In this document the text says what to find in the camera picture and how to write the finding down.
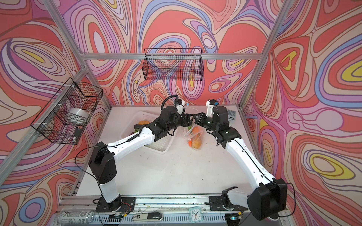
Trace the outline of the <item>green circuit board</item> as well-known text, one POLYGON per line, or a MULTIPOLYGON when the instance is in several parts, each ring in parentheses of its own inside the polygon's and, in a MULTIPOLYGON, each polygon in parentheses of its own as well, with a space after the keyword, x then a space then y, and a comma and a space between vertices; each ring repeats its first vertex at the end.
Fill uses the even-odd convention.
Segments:
POLYGON ((109 215, 107 223, 120 223, 123 218, 123 215, 109 215))

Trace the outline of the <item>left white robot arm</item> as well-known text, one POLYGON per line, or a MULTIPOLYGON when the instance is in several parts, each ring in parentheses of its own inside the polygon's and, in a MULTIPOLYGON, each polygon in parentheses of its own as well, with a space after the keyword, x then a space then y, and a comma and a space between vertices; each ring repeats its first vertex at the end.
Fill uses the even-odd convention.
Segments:
POLYGON ((190 125, 191 115, 185 113, 185 101, 178 95, 171 95, 162 102, 160 116, 141 125, 138 132, 113 143, 95 145, 88 166, 99 185, 100 200, 106 202, 111 212, 118 211, 122 205, 115 181, 116 163, 143 146, 173 136, 178 127, 190 125))

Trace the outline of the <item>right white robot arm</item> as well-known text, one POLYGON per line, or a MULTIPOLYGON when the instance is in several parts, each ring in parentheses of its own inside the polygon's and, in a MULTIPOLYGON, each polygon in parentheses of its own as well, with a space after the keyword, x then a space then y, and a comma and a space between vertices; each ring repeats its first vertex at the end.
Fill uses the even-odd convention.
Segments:
POLYGON ((213 135, 217 145, 222 146, 238 163, 248 177, 251 192, 233 186, 223 191, 227 207, 241 206, 249 209, 257 220, 276 221, 286 209, 288 185, 276 179, 248 149, 240 133, 230 126, 228 110, 218 101, 206 102, 207 112, 194 114, 195 123, 213 135))

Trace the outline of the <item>silver drink can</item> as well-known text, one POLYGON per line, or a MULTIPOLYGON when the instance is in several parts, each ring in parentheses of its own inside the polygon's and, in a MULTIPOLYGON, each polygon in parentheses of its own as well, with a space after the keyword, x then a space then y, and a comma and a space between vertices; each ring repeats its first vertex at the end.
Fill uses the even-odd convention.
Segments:
POLYGON ((94 211, 62 211, 58 218, 58 224, 87 225, 94 219, 94 211))

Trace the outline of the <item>small teal alarm clock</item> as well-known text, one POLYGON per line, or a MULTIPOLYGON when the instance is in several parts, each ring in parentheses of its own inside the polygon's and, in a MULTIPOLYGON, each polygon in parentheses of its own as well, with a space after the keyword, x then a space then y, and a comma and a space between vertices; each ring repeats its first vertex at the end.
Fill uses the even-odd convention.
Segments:
POLYGON ((191 223, 203 222, 203 215, 200 207, 192 207, 189 209, 189 219, 191 223))

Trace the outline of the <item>grey calculator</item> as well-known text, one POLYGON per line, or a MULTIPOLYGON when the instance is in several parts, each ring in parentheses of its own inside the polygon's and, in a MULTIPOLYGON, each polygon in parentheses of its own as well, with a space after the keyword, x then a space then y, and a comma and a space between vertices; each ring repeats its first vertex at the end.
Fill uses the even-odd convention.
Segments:
POLYGON ((233 110, 227 110, 228 111, 228 119, 230 121, 235 121, 236 120, 236 111, 233 110))

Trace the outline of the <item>aluminium frame post left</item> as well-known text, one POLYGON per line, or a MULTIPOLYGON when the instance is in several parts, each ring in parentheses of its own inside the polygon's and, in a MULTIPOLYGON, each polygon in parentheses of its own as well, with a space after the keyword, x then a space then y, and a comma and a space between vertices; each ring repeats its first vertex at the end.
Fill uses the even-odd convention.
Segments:
POLYGON ((59 12, 55 2, 54 1, 43 1, 43 4, 45 5, 47 11, 49 12, 49 14, 52 17, 53 21, 55 22, 56 26, 58 27, 59 33, 67 41, 67 44, 69 45, 69 47, 70 47, 76 61, 81 66, 80 72, 78 73, 78 75, 74 76, 73 80, 74 81, 82 81, 84 78, 87 78, 88 81, 92 85, 101 88, 101 86, 100 86, 99 82, 97 81, 95 75, 90 70, 87 62, 83 59, 83 57, 82 57, 83 52, 77 46, 77 43, 75 42, 74 37, 72 36, 70 30, 68 29, 68 27, 67 27, 61 13, 59 12))

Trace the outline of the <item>black white remote device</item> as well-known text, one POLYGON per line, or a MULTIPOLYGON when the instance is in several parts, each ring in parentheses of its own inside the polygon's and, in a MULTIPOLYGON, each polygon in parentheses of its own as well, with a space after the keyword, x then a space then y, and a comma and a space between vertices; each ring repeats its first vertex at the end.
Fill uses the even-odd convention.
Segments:
POLYGON ((161 221, 163 219, 163 215, 160 212, 151 212, 151 213, 142 213, 133 215, 133 222, 153 222, 153 221, 161 221))

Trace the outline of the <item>clear zip top bag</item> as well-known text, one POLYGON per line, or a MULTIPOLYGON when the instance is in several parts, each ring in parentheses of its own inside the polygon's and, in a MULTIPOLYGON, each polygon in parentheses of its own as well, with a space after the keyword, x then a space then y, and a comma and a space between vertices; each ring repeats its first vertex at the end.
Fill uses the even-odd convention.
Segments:
POLYGON ((200 150, 203 144, 203 130, 193 118, 191 119, 191 125, 184 129, 184 139, 190 148, 200 150))

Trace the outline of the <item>silver tape roll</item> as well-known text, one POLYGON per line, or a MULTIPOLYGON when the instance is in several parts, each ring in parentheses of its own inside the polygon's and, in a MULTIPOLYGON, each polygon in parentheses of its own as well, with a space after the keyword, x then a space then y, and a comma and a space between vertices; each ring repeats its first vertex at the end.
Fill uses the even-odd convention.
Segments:
POLYGON ((80 108, 70 108, 65 116, 65 119, 71 125, 85 125, 89 114, 80 108))

